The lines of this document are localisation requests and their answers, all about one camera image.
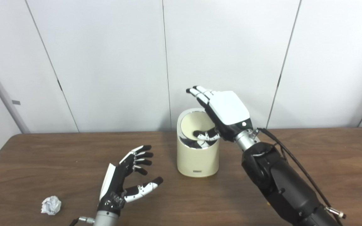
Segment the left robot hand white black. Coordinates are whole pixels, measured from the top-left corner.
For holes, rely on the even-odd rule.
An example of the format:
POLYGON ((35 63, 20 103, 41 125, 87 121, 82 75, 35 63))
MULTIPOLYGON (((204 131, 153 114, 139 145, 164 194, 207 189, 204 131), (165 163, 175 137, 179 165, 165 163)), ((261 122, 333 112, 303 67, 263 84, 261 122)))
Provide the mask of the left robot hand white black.
POLYGON ((117 165, 109 164, 102 184, 97 211, 120 215, 126 203, 133 202, 146 196, 160 184, 163 178, 158 176, 150 182, 124 188, 125 179, 132 173, 147 175, 142 165, 150 166, 153 157, 151 145, 142 145, 129 151, 117 165))

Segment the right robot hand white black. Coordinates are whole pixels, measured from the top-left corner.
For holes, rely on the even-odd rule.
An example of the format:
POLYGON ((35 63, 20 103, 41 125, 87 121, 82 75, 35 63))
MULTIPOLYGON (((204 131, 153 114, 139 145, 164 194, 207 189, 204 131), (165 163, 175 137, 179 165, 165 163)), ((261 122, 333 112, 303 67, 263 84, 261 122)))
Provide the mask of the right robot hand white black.
POLYGON ((195 130, 193 135, 199 140, 214 141, 222 138, 234 142, 243 131, 253 130, 250 113, 244 103, 233 91, 214 91, 202 86, 186 89, 204 108, 214 127, 195 130))

